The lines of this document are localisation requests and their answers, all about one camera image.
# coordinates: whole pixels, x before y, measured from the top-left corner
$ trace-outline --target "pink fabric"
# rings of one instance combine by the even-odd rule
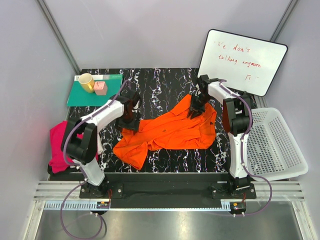
[[[54,174],[63,172],[69,167],[69,165],[64,161],[64,155],[60,149],[66,127],[67,121],[63,121],[50,130],[52,159],[50,160],[49,165],[52,167]]]

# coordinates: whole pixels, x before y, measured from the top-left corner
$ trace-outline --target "white plastic basket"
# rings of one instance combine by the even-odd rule
[[[308,171],[307,162],[277,109],[253,109],[252,119],[247,142],[250,173],[276,181],[297,177]]]

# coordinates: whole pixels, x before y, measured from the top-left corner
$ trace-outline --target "orange shirt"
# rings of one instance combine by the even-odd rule
[[[207,149],[216,138],[217,112],[207,103],[205,112],[193,119],[187,118],[191,95],[185,96],[170,112],[156,119],[141,120],[139,131],[123,129],[123,138],[113,148],[123,162],[140,170],[148,150]]]

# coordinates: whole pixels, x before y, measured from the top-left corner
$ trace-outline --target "whiteboard black frame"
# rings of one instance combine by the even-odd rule
[[[218,29],[212,28],[212,29],[210,29],[210,30],[208,31],[208,33],[207,33],[207,35],[206,35],[206,39],[205,39],[205,43],[204,43],[204,47],[203,47],[203,51],[202,51],[202,56],[201,56],[201,60],[200,60],[200,65],[199,65],[199,72],[200,72],[200,68],[201,68],[201,63],[202,63],[202,61],[203,61],[203,56],[204,56],[204,53],[205,53],[205,50],[206,50],[206,45],[207,45],[209,33],[210,33],[210,31],[212,31],[212,30],[217,31],[217,32],[226,33],[226,34],[236,35],[236,36],[240,36],[240,37],[244,37],[244,38],[248,38],[248,39],[254,39],[254,40],[259,40],[259,41],[263,41],[263,42],[267,42],[267,43],[272,43],[272,44],[276,44],[276,45],[282,45],[282,46],[285,46],[285,47],[286,47],[286,51],[285,51],[285,53],[284,53],[284,55],[283,55],[283,58],[282,58],[282,60],[281,60],[281,62],[280,62],[280,64],[279,64],[277,70],[275,71],[275,73],[274,73],[274,75],[273,75],[273,78],[272,78],[272,80],[271,80],[271,82],[270,82],[267,90],[265,91],[265,94],[264,94],[264,95],[258,95],[258,94],[254,93],[254,92],[246,91],[246,92],[249,93],[249,94],[256,95],[256,96],[259,96],[259,97],[264,97],[264,96],[267,94],[267,92],[268,92],[268,90],[269,90],[272,82],[274,81],[274,79],[275,79],[275,77],[276,77],[276,75],[277,75],[277,72],[279,71],[279,68],[280,68],[282,62],[284,61],[285,56],[287,55],[288,46],[287,46],[286,44],[283,44],[283,43],[278,43],[278,42],[263,40],[263,39],[256,38],[256,37],[252,37],[252,36],[245,36],[245,35],[241,35],[241,34],[237,34],[237,33],[232,33],[232,32],[228,32],[228,31],[223,31],[223,30],[218,30]]]

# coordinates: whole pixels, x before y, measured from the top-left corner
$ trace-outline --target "mug handle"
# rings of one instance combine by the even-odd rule
[[[88,87],[90,88],[90,90],[91,90],[92,92],[94,92],[94,88],[91,86],[90,83],[88,84]]]

